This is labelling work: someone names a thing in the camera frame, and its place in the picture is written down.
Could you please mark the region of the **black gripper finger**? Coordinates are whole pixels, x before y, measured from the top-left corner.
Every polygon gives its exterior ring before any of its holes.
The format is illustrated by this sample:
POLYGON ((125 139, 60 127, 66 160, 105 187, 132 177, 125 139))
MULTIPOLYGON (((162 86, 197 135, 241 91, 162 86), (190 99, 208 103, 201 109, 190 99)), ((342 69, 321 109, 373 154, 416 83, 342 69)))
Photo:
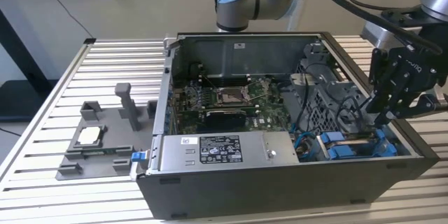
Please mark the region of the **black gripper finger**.
POLYGON ((388 124, 400 100, 400 93, 406 84, 404 69, 405 48, 393 48, 389 51, 374 48, 369 68, 369 83, 373 85, 370 100, 365 107, 369 114, 376 114, 373 125, 381 127, 388 124))
POLYGON ((417 99, 416 105, 412 102, 417 95, 404 92, 401 89, 393 90, 390 98, 384 108, 384 123, 388 124, 394 119, 416 118, 428 114, 436 109, 436 99, 433 95, 424 94, 417 99))

